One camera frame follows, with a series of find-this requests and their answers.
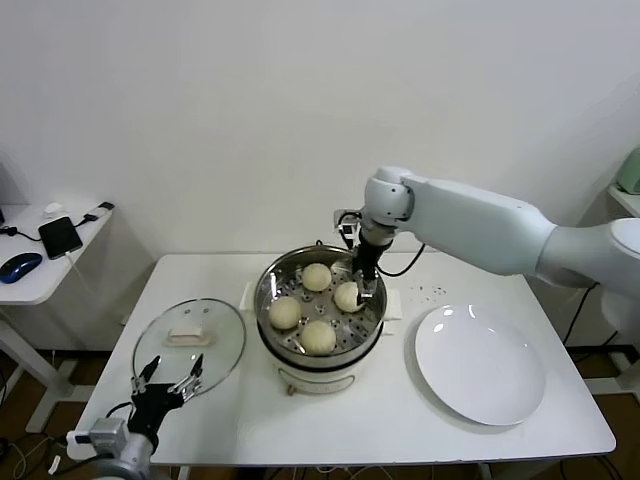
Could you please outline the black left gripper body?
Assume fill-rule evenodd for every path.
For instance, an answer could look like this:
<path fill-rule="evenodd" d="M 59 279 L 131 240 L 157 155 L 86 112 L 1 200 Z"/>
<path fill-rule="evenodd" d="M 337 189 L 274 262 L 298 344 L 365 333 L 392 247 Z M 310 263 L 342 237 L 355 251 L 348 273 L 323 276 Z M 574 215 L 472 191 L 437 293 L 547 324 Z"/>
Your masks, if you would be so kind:
<path fill-rule="evenodd" d="M 148 384 L 131 399 L 134 413 L 129 420 L 129 432 L 144 436 L 156 436 L 165 416 L 184 405 L 182 394 L 176 393 L 169 383 Z"/>

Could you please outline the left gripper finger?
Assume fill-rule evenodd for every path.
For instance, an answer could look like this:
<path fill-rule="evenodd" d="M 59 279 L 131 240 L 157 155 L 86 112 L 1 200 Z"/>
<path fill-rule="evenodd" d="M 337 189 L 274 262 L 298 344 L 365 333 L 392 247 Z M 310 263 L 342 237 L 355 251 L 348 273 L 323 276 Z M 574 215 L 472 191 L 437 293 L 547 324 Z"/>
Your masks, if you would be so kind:
<path fill-rule="evenodd" d="M 145 387 L 155 373 L 160 360 L 161 357 L 156 355 L 152 361 L 144 366 L 140 374 L 134 374 L 132 376 L 131 385 L 133 392 L 143 392 L 145 390 Z"/>
<path fill-rule="evenodd" d="M 183 401 L 189 401 L 201 388 L 201 375 L 203 372 L 203 354 L 200 354 L 192 366 L 189 374 L 183 379 L 173 384 L 168 392 L 179 395 Z"/>

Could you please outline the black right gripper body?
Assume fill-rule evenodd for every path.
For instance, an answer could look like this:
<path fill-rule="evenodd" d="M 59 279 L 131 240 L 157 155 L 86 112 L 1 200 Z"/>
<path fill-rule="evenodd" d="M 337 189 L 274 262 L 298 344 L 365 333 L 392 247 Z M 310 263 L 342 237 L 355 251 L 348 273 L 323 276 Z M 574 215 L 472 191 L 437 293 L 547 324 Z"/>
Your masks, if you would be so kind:
<path fill-rule="evenodd" d="M 354 249 L 352 271 L 360 273 L 365 281 L 376 278 L 376 266 L 382 254 L 393 243 L 393 231 L 378 227 L 362 226 L 358 236 L 359 244 Z"/>

